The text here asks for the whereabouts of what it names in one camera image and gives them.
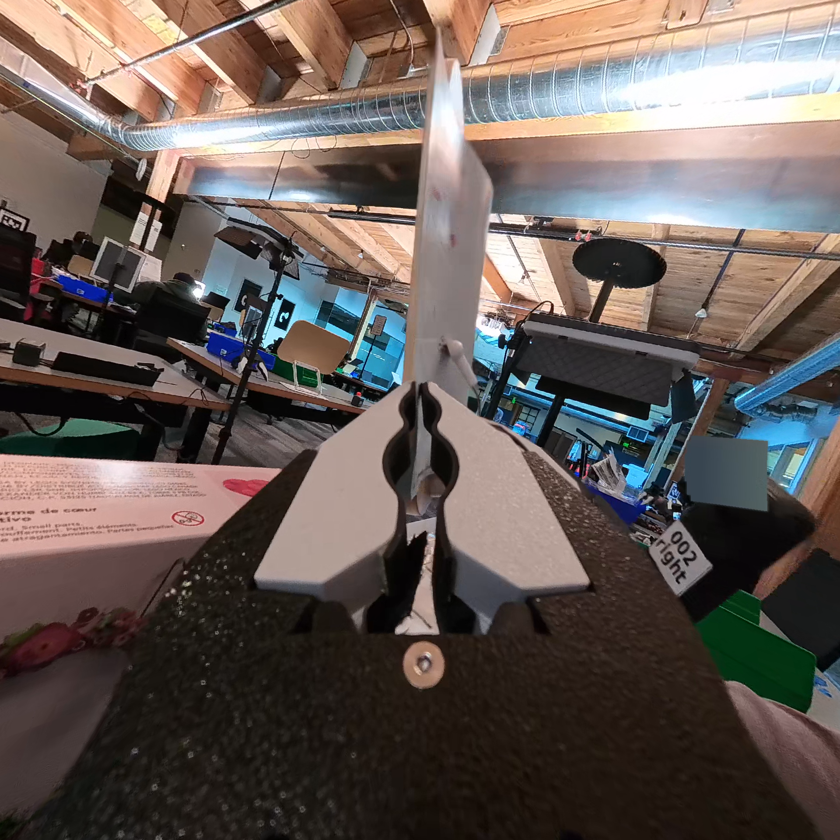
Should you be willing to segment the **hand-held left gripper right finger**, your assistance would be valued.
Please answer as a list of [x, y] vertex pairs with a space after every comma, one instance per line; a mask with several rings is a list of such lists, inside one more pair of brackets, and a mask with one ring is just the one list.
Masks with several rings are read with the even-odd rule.
[[432, 596], [441, 634], [485, 634], [505, 604], [590, 588], [526, 449], [434, 383], [423, 384], [437, 508]]

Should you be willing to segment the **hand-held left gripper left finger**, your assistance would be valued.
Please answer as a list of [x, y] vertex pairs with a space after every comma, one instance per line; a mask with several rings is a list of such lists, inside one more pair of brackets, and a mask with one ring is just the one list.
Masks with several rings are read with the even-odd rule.
[[337, 604], [373, 634], [406, 635], [427, 521], [406, 520], [417, 387], [399, 386], [324, 443], [254, 575], [259, 592]]

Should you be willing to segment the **metal ceiling pipe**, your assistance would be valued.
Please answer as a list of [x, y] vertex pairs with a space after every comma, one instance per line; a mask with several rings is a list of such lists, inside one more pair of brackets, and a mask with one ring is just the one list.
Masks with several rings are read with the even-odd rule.
[[184, 49], [191, 49], [192, 47], [195, 47], [206, 40], [213, 39], [219, 35], [226, 34], [227, 32], [232, 32], [243, 25], [254, 22], [258, 18], [272, 14], [276, 11], [281, 10], [282, 8], [293, 5], [296, 2], [297, 1], [271, 1], [263, 3], [253, 9], [245, 10], [241, 14], [238, 14], [234, 17], [226, 18], [221, 23], [215, 24], [209, 28], [205, 28], [193, 36], [176, 40], [174, 43], [166, 45], [161, 49], [158, 49], [146, 56], [133, 59], [128, 63], [121, 64], [120, 66], [115, 67], [111, 70], [104, 71], [100, 75], [85, 81], [83, 83], [83, 86], [85, 88], [92, 88], [97, 84], [101, 84], [106, 79], [116, 77], [117, 75], [122, 74], [123, 72], [137, 70], [152, 62], [155, 62], [156, 60], [160, 60], [168, 56], [173, 56], [174, 54], [177, 54], [178, 52]]

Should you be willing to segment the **black light stand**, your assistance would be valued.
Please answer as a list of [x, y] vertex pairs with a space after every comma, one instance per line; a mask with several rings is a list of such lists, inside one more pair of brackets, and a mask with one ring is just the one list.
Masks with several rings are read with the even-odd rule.
[[217, 446], [211, 461], [213, 466], [219, 466], [228, 441], [232, 436], [238, 410], [244, 401], [249, 380], [255, 368], [258, 350], [262, 344], [270, 312], [277, 299], [280, 280], [289, 265], [301, 259], [302, 255], [300, 249], [292, 243], [289, 237], [278, 233], [274, 228], [232, 217], [227, 218], [225, 227], [216, 233], [215, 237], [249, 258], [262, 257], [266, 259], [269, 270], [274, 275], [267, 300], [261, 309], [256, 331], [250, 339], [244, 340], [245, 361], [237, 367], [239, 378], [234, 399], [227, 411], [227, 419], [218, 436]]

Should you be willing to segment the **silver spiral duct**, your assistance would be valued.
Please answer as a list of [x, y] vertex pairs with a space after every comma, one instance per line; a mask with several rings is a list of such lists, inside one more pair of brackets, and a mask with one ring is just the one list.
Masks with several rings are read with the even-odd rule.
[[839, 332], [818, 344], [808, 353], [793, 360], [767, 380], [739, 394], [734, 407], [741, 413], [755, 416], [760, 408], [795, 387], [834, 371], [839, 365]]
[[[838, 2], [462, 70], [466, 125], [710, 106], [838, 92]], [[94, 129], [137, 152], [420, 130], [414, 77], [276, 106]]]

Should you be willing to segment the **lego instruction booklet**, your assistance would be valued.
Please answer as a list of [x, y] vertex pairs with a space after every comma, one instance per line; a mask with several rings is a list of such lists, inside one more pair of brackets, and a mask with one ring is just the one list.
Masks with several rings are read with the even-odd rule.
[[[404, 378], [417, 385], [421, 340], [460, 341], [473, 363], [492, 199], [490, 177], [466, 141], [459, 62], [445, 57], [440, 32], [424, 114], [404, 356]], [[450, 396], [466, 405], [470, 395], [478, 393]]]

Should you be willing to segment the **long work table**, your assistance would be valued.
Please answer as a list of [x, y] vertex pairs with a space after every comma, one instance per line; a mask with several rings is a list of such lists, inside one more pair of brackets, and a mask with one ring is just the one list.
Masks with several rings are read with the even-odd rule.
[[[177, 339], [168, 339], [167, 344], [178, 352], [206, 383], [214, 386], [230, 385], [231, 393], [227, 399], [233, 401], [239, 375], [229, 364], [195, 344]], [[350, 394], [330, 385], [324, 385], [318, 392], [297, 388], [273, 374], [268, 374], [268, 379], [265, 379], [260, 373], [252, 374], [248, 378], [243, 401], [270, 419], [293, 419], [334, 427], [345, 426], [372, 406], [369, 403], [355, 406], [351, 403]]]
[[[195, 463], [212, 413], [226, 414], [230, 404], [162, 359], [135, 350], [53, 332], [16, 321], [1, 320], [2, 414], [25, 417], [79, 418], [140, 427], [137, 459], [152, 461], [165, 432], [185, 428], [179, 458]], [[45, 343], [42, 365], [12, 362], [18, 340]], [[164, 368], [153, 386], [125, 384], [87, 376], [53, 372], [58, 352], [85, 355], [121, 364], [153, 363]]]

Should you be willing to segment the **black ceiling rail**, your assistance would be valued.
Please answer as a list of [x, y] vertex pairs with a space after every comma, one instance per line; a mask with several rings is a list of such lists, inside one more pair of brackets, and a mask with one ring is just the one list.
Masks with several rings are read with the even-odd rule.
[[[392, 226], [415, 226], [417, 219], [415, 216], [393, 213], [373, 213], [365, 211], [344, 211], [339, 209], [330, 209], [323, 212], [326, 217], [334, 221], [347, 222], [366, 222], [372, 224], [392, 225]], [[579, 229], [570, 227], [555, 227], [550, 224], [545, 224], [540, 220], [526, 221], [522, 224], [505, 223], [490, 220], [488, 223], [488, 233], [491, 235], [505, 235], [510, 237], [520, 238], [540, 238], [559, 240], [565, 242], [589, 242], [593, 239], [601, 238], [602, 232], [599, 229]]]

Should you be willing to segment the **black power strip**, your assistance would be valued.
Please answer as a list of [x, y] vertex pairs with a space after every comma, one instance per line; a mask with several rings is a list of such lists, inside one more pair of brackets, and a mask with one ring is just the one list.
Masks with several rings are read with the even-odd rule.
[[58, 352], [51, 369], [53, 372], [141, 386], [153, 386], [164, 371], [164, 368], [148, 362], [121, 364], [68, 352]]

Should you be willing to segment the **white-backed monitor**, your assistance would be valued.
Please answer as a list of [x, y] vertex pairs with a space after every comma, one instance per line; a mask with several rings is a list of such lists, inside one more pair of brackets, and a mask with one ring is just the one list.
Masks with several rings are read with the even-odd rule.
[[106, 287], [131, 293], [136, 286], [161, 281], [162, 263], [152, 255], [105, 237], [87, 276]]

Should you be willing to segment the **small green bin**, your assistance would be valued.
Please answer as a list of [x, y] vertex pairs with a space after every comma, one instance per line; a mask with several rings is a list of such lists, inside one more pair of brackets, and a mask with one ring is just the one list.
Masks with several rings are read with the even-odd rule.
[[272, 367], [272, 373], [281, 380], [281, 383], [290, 389], [300, 393], [321, 394], [322, 377], [319, 368], [300, 361], [287, 361], [276, 357]]

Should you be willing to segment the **blue plastic bin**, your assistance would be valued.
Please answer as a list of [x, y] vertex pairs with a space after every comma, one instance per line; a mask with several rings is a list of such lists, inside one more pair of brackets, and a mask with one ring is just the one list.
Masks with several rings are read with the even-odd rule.
[[63, 292], [71, 296], [95, 303], [103, 303], [108, 299], [106, 288], [99, 287], [88, 280], [67, 274], [59, 274], [54, 277], [54, 280]]
[[[205, 349], [209, 354], [226, 360], [230, 364], [233, 364], [234, 360], [240, 356], [247, 357], [251, 350], [250, 345], [243, 340], [225, 332], [213, 330], [209, 330], [206, 334]], [[277, 357], [274, 354], [259, 349], [257, 350], [257, 356], [268, 371], [273, 370], [277, 362]]]

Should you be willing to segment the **studio light panel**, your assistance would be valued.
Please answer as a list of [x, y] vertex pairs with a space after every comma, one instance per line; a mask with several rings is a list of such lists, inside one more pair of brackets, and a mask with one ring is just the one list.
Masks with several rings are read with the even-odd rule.
[[697, 343], [545, 312], [521, 332], [513, 374], [522, 382], [535, 375], [539, 392], [644, 421], [652, 406], [669, 407], [672, 423], [697, 414]]

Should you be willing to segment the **person's clothing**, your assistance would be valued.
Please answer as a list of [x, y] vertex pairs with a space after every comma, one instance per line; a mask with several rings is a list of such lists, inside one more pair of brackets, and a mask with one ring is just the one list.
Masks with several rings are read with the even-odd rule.
[[751, 739], [821, 838], [839, 838], [839, 733], [747, 686], [726, 688]]

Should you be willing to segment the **white lego box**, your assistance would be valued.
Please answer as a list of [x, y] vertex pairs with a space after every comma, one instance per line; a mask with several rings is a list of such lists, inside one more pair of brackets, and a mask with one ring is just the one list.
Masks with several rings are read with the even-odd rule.
[[176, 573], [278, 474], [2, 456], [2, 817], [60, 785]]

